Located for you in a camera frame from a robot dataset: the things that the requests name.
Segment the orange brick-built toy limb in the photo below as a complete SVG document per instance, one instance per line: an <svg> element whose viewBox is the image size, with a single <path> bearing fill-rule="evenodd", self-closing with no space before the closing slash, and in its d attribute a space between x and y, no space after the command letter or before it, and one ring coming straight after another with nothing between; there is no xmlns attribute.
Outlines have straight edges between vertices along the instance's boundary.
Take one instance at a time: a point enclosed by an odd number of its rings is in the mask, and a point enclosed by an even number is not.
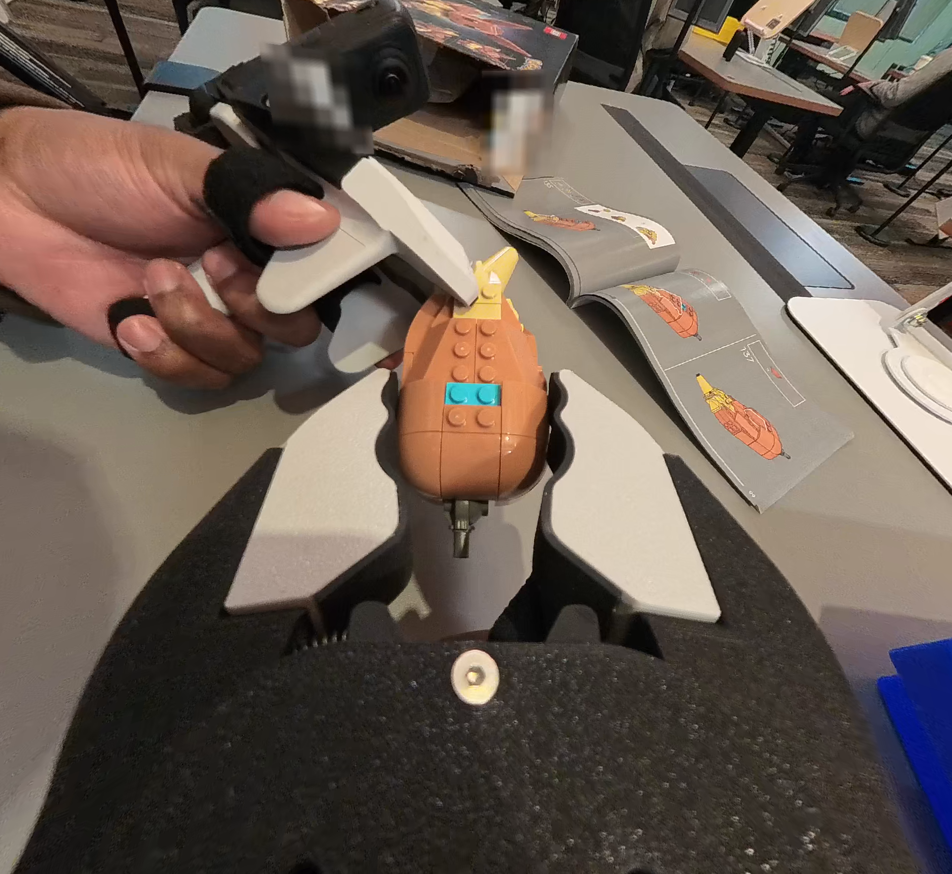
<svg viewBox="0 0 952 874"><path fill-rule="evenodd" d="M443 504L459 559L469 557L472 529L491 503L537 483L548 444L537 344L506 296L518 262L513 247L477 261L474 303L432 295L405 341L401 467L411 487Z"/></svg>

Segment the grey instruction booklet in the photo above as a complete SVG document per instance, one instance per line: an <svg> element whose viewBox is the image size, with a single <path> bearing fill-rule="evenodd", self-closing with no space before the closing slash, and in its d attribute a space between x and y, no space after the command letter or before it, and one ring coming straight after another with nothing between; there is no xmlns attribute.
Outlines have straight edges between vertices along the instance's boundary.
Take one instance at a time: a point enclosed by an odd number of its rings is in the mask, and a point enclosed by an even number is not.
<svg viewBox="0 0 952 874"><path fill-rule="evenodd" d="M600 305L621 320L694 438L756 511L853 439L780 370L723 282L681 268L669 226L591 201L560 178L525 179L512 196L461 189L501 232L559 264L569 307Z"/></svg>

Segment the blue plastic bin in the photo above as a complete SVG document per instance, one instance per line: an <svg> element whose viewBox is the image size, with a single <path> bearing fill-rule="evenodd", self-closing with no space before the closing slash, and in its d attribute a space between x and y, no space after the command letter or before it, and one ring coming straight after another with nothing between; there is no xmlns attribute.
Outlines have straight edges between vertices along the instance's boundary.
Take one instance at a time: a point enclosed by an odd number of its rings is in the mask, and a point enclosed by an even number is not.
<svg viewBox="0 0 952 874"><path fill-rule="evenodd" d="M926 816L951 848L951 640L892 649L877 690L915 777Z"/></svg>

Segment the wood-edged background desk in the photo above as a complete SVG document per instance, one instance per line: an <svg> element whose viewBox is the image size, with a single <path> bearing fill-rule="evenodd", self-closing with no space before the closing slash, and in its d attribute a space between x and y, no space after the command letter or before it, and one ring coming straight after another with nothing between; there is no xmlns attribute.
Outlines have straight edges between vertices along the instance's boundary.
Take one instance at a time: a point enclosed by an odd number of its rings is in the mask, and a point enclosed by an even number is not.
<svg viewBox="0 0 952 874"><path fill-rule="evenodd" d="M839 105L765 62L746 60L739 53L725 60L724 49L712 39L691 34L677 56L720 91L742 98L752 111L729 147L736 156L744 158L769 120L795 123L841 113Z"/></svg>

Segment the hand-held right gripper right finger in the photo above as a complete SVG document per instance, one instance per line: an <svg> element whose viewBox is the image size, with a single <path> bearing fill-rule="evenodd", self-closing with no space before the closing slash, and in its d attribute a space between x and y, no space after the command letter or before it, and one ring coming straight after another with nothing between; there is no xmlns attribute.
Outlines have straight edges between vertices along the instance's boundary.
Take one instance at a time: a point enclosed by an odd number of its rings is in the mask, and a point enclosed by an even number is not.
<svg viewBox="0 0 952 874"><path fill-rule="evenodd" d="M549 382L541 532L610 602L705 624L720 605L660 444L574 371Z"/></svg>

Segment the printed cardboard toy box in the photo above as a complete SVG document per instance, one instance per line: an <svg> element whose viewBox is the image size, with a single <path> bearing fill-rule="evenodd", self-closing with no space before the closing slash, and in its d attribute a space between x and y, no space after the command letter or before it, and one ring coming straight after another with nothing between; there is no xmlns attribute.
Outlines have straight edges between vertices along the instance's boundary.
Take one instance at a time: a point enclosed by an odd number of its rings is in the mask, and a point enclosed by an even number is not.
<svg viewBox="0 0 952 874"><path fill-rule="evenodd" d="M295 38L369 0L282 0ZM384 153L513 195L547 137L578 36L481 0L395 0L410 14L430 96L375 133Z"/></svg>

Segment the clear stand with round foot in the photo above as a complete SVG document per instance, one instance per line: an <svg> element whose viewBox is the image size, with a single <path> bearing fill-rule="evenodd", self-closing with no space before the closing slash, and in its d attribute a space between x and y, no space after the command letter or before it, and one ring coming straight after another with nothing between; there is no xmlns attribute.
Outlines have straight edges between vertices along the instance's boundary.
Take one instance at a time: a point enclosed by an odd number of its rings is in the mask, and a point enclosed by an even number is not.
<svg viewBox="0 0 952 874"><path fill-rule="evenodd" d="M890 379L915 404L951 423L951 284L881 321L882 361Z"/></svg>

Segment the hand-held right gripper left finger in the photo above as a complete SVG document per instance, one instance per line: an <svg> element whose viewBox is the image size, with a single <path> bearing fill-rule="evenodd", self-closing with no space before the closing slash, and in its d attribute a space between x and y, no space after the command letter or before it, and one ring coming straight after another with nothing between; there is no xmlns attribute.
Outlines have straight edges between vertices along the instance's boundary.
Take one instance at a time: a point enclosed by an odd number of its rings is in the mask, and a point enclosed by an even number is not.
<svg viewBox="0 0 952 874"><path fill-rule="evenodd" d="M286 441L225 610L303 610L321 636L351 612L390 605L412 572L396 448L399 379L374 370L316 409Z"/></svg>

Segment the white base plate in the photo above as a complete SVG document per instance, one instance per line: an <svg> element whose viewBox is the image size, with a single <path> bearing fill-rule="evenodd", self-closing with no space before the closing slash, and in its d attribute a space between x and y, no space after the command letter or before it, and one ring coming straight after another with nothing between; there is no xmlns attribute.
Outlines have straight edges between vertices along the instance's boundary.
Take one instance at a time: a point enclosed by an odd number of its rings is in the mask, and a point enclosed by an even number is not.
<svg viewBox="0 0 952 874"><path fill-rule="evenodd" d="M883 365L888 342L881 321L903 310L862 299L795 297L786 304L789 317L800 330L936 478L950 488L951 423L911 401Z"/></svg>

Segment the beige rounded chair back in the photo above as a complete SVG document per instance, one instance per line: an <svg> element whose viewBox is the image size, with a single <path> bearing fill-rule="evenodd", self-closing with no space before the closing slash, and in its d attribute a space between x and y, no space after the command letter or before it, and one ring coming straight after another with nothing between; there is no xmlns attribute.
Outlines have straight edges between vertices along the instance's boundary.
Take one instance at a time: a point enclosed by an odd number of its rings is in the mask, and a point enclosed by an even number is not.
<svg viewBox="0 0 952 874"><path fill-rule="evenodd" d="M740 24L745 31L768 40L777 37L816 0L758 0L745 12Z"/></svg>
<svg viewBox="0 0 952 874"><path fill-rule="evenodd" d="M885 26L883 18L863 11L853 12L839 35L838 46L847 50L846 55L855 57L867 49Z"/></svg>

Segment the person's left hand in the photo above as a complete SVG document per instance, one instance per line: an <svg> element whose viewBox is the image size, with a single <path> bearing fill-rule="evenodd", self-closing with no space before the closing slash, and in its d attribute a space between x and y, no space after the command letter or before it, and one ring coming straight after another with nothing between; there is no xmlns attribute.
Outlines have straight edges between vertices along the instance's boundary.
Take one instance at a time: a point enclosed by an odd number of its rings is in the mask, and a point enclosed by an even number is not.
<svg viewBox="0 0 952 874"><path fill-rule="evenodd" d="M2 110L2 286L143 372L225 388L269 342L306 347L314 309L279 315L260 269L208 213L220 151L161 127L69 110Z"/></svg>

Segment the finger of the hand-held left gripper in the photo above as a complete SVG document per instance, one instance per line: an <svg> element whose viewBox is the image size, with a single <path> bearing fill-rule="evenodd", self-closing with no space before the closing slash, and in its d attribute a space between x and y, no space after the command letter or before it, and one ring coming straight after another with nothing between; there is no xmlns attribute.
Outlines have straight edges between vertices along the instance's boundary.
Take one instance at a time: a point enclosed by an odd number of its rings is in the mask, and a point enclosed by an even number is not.
<svg viewBox="0 0 952 874"><path fill-rule="evenodd" d="M475 303L480 286L466 249L386 166L372 157L358 160L341 190L392 235L401 256L422 264L459 304Z"/></svg>
<svg viewBox="0 0 952 874"><path fill-rule="evenodd" d="M437 281L425 262L419 264L408 261L392 250L384 251L387 254L380 254L375 261L375 274L383 285L393 285L403 290L416 302L425 302L434 295L449 297L453 301L452 292Z"/></svg>

